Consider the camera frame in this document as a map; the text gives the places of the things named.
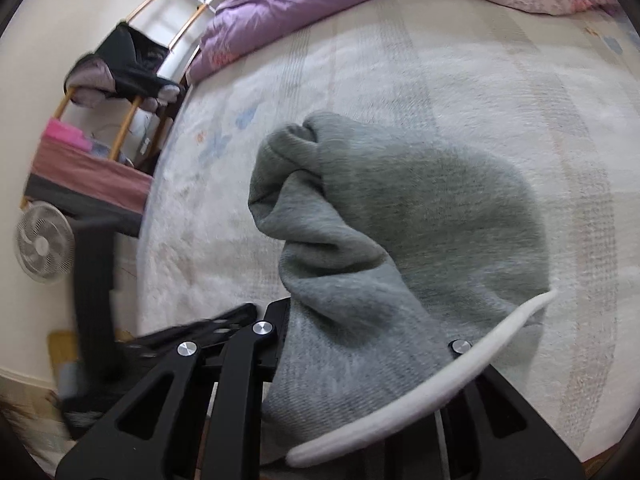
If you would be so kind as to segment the floral bed sheet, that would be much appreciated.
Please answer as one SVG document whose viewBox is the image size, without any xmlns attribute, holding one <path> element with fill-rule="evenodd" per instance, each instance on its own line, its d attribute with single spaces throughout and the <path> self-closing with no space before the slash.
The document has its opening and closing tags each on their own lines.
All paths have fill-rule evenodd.
<svg viewBox="0 0 640 480">
<path fill-rule="evenodd" d="M 197 84 L 155 170 L 142 332 L 290 296 L 248 206 L 257 153 L 314 113 L 439 134 L 532 188 L 554 298 L 491 362 L 581 458 L 639 406 L 639 52 L 623 15 L 371 0 Z"/>
</svg>

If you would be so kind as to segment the white standing fan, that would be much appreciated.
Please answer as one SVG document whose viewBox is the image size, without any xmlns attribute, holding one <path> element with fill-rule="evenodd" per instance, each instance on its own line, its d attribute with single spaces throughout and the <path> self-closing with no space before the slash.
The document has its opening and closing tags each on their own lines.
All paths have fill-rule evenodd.
<svg viewBox="0 0 640 480">
<path fill-rule="evenodd" d="M 30 203 L 14 231 L 14 252 L 22 270 L 34 281 L 55 283 L 73 267 L 74 232 L 58 208 Z"/>
</svg>

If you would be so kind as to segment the black garment on rack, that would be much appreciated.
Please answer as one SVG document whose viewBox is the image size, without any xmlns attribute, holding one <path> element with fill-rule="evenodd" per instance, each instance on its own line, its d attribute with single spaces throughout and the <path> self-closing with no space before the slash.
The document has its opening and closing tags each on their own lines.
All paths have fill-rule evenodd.
<svg viewBox="0 0 640 480">
<path fill-rule="evenodd" d="M 106 100 L 134 102 L 154 113 L 175 103 L 183 94 L 181 84 L 157 72 L 169 49 L 126 22 L 119 22 L 102 44 L 82 56 L 67 73 L 64 91 L 73 90 L 72 102 L 96 108 Z"/>
</svg>

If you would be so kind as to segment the wooden clothes rack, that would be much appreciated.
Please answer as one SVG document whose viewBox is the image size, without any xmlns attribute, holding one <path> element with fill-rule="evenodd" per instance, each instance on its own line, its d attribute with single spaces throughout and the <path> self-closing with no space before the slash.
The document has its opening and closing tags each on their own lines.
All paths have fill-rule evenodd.
<svg viewBox="0 0 640 480">
<path fill-rule="evenodd" d="M 214 0 L 195 0 L 195 11 L 180 26 L 169 44 L 162 46 L 132 21 L 155 0 L 144 0 L 110 32 L 96 52 L 85 56 L 70 71 L 64 96 L 44 127 L 30 168 L 20 208 L 35 202 L 56 205 L 53 192 L 60 190 L 74 205 L 97 200 L 116 209 L 141 214 L 151 188 L 152 177 L 119 161 L 129 128 L 136 114 L 147 112 L 160 118 L 152 137 L 157 144 L 167 122 L 167 107 L 178 102 L 180 84 L 158 74 L 175 46 L 200 16 L 212 12 Z M 93 155 L 94 142 L 78 127 L 64 122 L 66 108 L 96 108 L 108 99 L 129 102 L 115 139 L 104 158 Z"/>
</svg>

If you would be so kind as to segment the grey hoodie with white drawstring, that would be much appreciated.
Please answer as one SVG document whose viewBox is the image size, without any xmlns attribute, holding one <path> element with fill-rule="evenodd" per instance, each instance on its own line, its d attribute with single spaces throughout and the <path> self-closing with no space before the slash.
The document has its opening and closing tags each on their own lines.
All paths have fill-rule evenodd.
<svg viewBox="0 0 640 480">
<path fill-rule="evenodd" d="M 311 114 L 262 141 L 248 206 L 291 296 L 265 463 L 317 466 L 432 414 L 554 298 L 532 188 L 436 133 Z"/>
</svg>

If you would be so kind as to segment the pink red fabric pile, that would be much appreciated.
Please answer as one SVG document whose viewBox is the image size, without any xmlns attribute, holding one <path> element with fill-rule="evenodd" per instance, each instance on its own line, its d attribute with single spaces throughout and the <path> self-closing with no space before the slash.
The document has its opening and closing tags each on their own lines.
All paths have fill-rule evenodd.
<svg viewBox="0 0 640 480">
<path fill-rule="evenodd" d="M 79 128 L 49 119 L 32 159 L 24 200 L 48 203 L 69 217 L 105 217 L 120 234 L 137 237 L 153 178 L 93 153 L 97 146 Z"/>
</svg>

